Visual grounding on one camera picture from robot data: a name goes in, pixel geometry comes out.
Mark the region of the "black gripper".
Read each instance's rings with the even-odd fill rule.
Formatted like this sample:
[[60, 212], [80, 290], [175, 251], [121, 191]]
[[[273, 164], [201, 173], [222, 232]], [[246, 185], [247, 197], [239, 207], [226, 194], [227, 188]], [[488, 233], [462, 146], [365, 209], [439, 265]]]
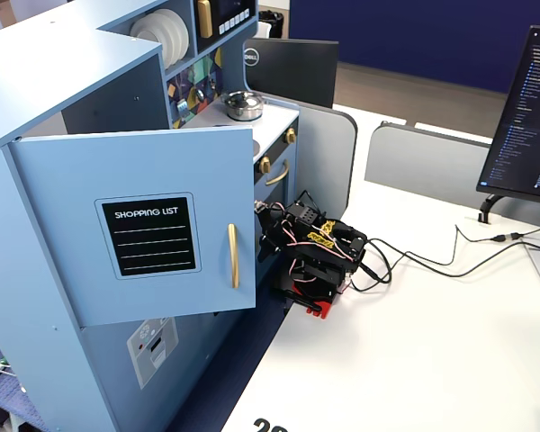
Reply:
[[256, 216], [261, 226], [261, 237], [258, 241], [259, 263], [280, 252], [280, 247], [297, 242], [294, 234], [286, 227], [287, 214], [281, 203], [257, 202]]

